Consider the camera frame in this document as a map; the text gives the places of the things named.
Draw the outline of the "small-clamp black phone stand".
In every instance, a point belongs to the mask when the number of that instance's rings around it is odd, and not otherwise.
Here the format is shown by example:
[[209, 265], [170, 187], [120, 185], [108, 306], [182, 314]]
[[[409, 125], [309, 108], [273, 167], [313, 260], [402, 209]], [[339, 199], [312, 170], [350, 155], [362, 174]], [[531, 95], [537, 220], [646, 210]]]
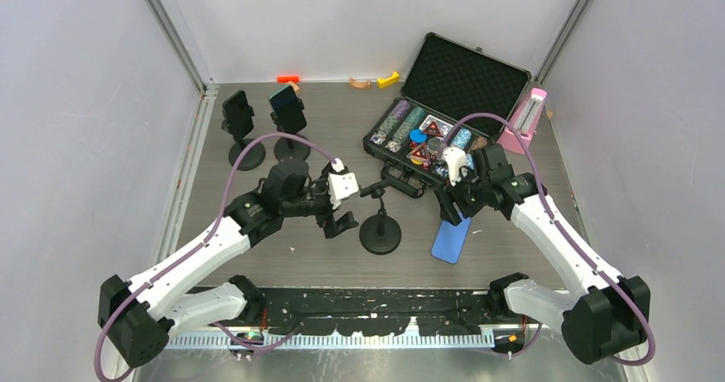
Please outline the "small-clamp black phone stand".
[[402, 230], [396, 220], [386, 212], [383, 196], [392, 180], [385, 178], [360, 190], [360, 197], [371, 197], [379, 201], [376, 215], [368, 217], [359, 227], [359, 241], [363, 248], [374, 255], [392, 253], [401, 243]]

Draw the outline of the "dark green-edged smartphone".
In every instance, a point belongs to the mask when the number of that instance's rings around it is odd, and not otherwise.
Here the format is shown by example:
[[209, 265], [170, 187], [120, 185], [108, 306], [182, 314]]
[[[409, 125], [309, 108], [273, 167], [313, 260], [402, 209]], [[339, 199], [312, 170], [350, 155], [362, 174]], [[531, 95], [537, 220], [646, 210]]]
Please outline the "dark green-edged smartphone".
[[291, 85], [286, 85], [269, 97], [273, 123], [282, 132], [297, 134], [307, 126], [304, 104]]

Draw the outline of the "black smartphone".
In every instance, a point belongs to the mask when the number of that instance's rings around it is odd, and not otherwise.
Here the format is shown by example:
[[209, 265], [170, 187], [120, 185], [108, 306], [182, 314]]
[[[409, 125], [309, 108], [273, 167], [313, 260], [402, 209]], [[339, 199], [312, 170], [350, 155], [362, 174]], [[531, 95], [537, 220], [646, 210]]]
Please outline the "black smartphone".
[[235, 141], [244, 139], [254, 128], [254, 110], [249, 105], [245, 91], [236, 91], [222, 104], [221, 128]]

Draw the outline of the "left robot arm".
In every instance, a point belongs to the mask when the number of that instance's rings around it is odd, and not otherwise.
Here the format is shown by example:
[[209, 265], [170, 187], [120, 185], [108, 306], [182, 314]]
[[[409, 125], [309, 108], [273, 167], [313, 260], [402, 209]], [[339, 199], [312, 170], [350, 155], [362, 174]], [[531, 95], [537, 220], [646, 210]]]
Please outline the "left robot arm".
[[255, 324], [264, 309], [262, 293], [244, 276], [192, 292], [201, 279], [277, 233], [284, 220], [315, 218], [325, 238], [356, 227], [353, 214], [334, 216], [358, 193], [356, 175], [341, 160], [329, 162], [317, 179], [304, 160], [287, 159], [270, 168], [257, 187], [235, 197], [202, 233], [142, 273], [117, 275], [100, 286], [100, 339], [109, 340], [130, 368], [158, 356], [169, 340], [223, 320]]

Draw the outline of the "red all-in triangle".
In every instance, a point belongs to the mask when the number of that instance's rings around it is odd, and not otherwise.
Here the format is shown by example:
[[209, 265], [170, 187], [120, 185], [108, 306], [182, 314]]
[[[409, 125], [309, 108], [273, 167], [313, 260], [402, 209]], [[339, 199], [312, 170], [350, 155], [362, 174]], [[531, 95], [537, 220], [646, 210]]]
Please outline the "red all-in triangle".
[[426, 143], [418, 144], [416, 147], [414, 147], [410, 153], [407, 155], [407, 157], [411, 161], [417, 161], [420, 163], [426, 163], [431, 161], [430, 152], [427, 148]]
[[438, 122], [436, 120], [432, 120], [427, 126], [422, 129], [422, 132], [427, 136], [432, 136], [436, 138], [441, 138], [443, 136], [443, 133], [441, 132]]

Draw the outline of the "clear dealer button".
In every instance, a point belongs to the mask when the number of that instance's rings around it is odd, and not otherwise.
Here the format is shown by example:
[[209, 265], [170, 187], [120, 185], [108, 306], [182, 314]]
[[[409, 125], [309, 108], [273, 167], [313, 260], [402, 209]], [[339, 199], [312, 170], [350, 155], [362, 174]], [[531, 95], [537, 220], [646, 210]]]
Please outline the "clear dealer button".
[[427, 140], [426, 146], [430, 156], [438, 156], [443, 147], [443, 139], [438, 137], [430, 138]]

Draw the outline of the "light blue chip stack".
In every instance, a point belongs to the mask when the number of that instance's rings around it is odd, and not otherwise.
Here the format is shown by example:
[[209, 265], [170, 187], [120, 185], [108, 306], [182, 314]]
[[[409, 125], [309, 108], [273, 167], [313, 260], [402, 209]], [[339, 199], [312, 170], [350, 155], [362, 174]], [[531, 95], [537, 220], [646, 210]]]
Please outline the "light blue chip stack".
[[471, 131], [462, 127], [457, 131], [456, 135], [453, 137], [453, 139], [451, 141], [451, 145], [455, 146], [461, 150], [465, 150], [466, 147], [468, 146], [471, 138], [472, 138]]

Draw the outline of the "brown chip stack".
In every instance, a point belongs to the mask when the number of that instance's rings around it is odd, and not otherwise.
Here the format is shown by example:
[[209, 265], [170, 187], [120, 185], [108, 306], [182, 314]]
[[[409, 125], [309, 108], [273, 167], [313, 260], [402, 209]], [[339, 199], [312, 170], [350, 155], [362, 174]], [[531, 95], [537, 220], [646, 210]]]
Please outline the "brown chip stack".
[[470, 146], [469, 152], [481, 150], [488, 145], [488, 139], [484, 137], [478, 137]]

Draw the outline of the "blue round chip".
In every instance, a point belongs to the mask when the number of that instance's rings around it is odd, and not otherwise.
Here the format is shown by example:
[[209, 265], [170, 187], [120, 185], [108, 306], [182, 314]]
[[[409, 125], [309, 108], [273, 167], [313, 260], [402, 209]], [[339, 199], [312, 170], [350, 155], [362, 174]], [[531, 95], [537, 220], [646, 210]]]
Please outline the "blue round chip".
[[410, 146], [415, 147], [427, 141], [427, 134], [420, 129], [413, 129], [409, 132]]

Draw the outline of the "green chip stack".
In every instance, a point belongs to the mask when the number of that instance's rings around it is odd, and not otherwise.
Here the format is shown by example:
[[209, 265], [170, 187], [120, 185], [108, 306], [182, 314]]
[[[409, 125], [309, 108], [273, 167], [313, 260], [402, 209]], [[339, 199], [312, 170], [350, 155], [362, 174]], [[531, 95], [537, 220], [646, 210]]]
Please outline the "green chip stack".
[[405, 118], [404, 123], [401, 126], [401, 130], [403, 131], [404, 135], [408, 135], [411, 130], [417, 128], [424, 116], [425, 110], [423, 108], [413, 108], [408, 116]]

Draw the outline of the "black poker chip case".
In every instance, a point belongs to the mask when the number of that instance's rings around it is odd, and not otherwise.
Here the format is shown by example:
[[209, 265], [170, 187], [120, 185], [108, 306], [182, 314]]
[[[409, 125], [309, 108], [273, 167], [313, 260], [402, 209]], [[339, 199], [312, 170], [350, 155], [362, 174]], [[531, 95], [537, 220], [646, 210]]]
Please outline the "black poker chip case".
[[[452, 124], [450, 132], [442, 138], [449, 144], [460, 128], [470, 130], [472, 138], [464, 150], [469, 152], [469, 146], [478, 137], [491, 143], [504, 127], [487, 118], [466, 120], [461, 126], [456, 126], [456, 122], [478, 112], [510, 119], [531, 79], [526, 69], [429, 32], [399, 96], [365, 135], [363, 148], [382, 162], [381, 179], [391, 179], [392, 186], [409, 197], [421, 197], [428, 187], [443, 185], [448, 171], [437, 156], [431, 156], [426, 163], [407, 157], [414, 147], [401, 126], [410, 111], [421, 107], [425, 110], [422, 120], [435, 115]], [[407, 100], [410, 110], [403, 119], [394, 120], [390, 114], [400, 100]]]

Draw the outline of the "purple chip stack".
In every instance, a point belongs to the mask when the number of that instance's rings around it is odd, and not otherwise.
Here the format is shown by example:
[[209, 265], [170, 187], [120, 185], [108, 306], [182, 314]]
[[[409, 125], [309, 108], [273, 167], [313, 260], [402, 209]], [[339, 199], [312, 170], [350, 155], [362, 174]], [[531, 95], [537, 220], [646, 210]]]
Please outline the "purple chip stack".
[[408, 111], [410, 110], [410, 103], [407, 100], [400, 100], [398, 103], [394, 106], [390, 117], [394, 120], [401, 120], [403, 119]]

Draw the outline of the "pink metronome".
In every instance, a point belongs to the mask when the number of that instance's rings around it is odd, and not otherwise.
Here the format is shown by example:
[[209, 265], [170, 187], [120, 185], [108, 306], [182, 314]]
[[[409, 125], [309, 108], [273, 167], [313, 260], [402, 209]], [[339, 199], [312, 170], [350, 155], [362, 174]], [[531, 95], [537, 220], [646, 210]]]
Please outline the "pink metronome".
[[523, 155], [524, 149], [530, 146], [536, 134], [539, 118], [545, 108], [546, 97], [547, 91], [533, 88], [528, 96], [519, 103], [511, 116], [510, 124], [515, 131], [521, 134], [522, 144], [519, 143], [515, 134], [508, 127], [503, 130], [497, 143], [501, 144], [509, 152]]

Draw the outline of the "brown wooden arch block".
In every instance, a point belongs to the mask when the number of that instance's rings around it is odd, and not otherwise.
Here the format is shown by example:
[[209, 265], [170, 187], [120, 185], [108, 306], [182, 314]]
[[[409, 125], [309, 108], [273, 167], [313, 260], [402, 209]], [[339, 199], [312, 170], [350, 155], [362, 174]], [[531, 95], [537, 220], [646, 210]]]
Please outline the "brown wooden arch block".
[[361, 80], [361, 79], [349, 78], [348, 86], [353, 89], [358, 89], [358, 90], [369, 90], [371, 88], [371, 81], [369, 79]]

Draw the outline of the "yellow wooden block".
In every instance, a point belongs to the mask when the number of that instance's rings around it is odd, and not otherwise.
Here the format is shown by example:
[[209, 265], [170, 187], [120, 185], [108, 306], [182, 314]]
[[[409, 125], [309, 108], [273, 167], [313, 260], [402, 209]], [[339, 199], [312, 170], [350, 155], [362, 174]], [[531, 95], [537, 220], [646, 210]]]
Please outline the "yellow wooden block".
[[385, 89], [391, 85], [396, 84], [399, 81], [399, 72], [393, 71], [389, 76], [384, 78], [378, 78], [376, 84], [380, 89]]

